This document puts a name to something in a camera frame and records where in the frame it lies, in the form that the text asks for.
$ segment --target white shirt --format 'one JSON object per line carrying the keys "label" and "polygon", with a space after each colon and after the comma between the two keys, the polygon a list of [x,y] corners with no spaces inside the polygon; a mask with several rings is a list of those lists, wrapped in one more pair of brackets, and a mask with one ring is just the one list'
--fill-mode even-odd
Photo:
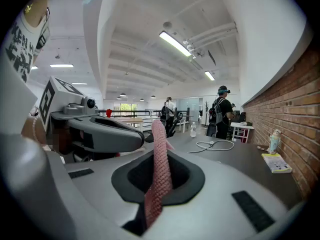
{"label": "white shirt", "polygon": [[[168,109],[172,110],[173,112],[175,111],[175,109],[174,109],[175,104],[174,104],[171,100],[167,101],[167,102],[165,103],[165,106],[166,106]],[[169,116],[170,116],[170,117],[174,117],[175,115],[174,115],[170,110],[169,110]]]}
{"label": "white shirt", "polygon": [[44,25],[30,26],[21,12],[0,48],[0,133],[20,134],[37,97],[26,86]]}

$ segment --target yellow book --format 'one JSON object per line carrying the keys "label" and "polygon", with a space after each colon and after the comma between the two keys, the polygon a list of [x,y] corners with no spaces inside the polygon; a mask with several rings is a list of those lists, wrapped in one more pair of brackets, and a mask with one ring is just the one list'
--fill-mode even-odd
{"label": "yellow book", "polygon": [[262,154],[262,157],[273,174],[288,174],[292,172],[291,166],[286,163],[280,154]]}

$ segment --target black shirt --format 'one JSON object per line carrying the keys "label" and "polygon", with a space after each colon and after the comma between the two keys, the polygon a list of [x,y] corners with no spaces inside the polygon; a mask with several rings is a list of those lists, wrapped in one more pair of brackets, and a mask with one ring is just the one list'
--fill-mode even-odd
{"label": "black shirt", "polygon": [[[222,99],[222,97],[217,98],[216,102],[218,103],[221,99]],[[219,106],[220,106],[221,112],[222,112],[222,121],[224,122],[225,126],[229,126],[229,119],[226,114],[228,112],[233,112],[231,103],[229,100],[224,99],[223,101],[221,101]]]}

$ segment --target white ceiling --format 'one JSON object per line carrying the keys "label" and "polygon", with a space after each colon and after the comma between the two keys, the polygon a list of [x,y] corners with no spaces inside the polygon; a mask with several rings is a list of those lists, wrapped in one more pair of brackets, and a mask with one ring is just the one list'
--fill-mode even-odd
{"label": "white ceiling", "polygon": [[[48,5],[51,37],[35,63],[39,69],[31,72],[31,79],[45,85],[53,75],[70,83],[87,83],[89,94],[99,93],[84,39],[83,0],[49,0]],[[195,59],[202,66],[198,69],[159,38],[166,21],[172,23],[172,29],[167,31],[181,42],[233,22],[222,0],[125,0],[111,40],[106,69],[107,100],[115,100],[125,92],[147,101],[155,90],[168,85],[183,82],[188,88],[187,83],[206,78],[206,70],[218,79],[238,77],[235,36],[205,47],[212,53],[216,66],[206,55]],[[73,64],[74,68],[49,66],[62,63]]]}

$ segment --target black rubber pad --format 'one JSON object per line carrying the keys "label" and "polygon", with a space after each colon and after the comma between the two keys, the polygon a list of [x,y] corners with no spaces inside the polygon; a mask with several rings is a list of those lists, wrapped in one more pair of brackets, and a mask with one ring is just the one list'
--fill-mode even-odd
{"label": "black rubber pad", "polygon": [[233,193],[232,196],[258,232],[275,222],[246,191]]}
{"label": "black rubber pad", "polygon": [[72,172],[69,172],[68,174],[71,179],[74,179],[74,178],[78,178],[78,177],[85,176],[88,174],[93,174],[93,173],[94,171],[88,168],[83,170],[72,171]]}

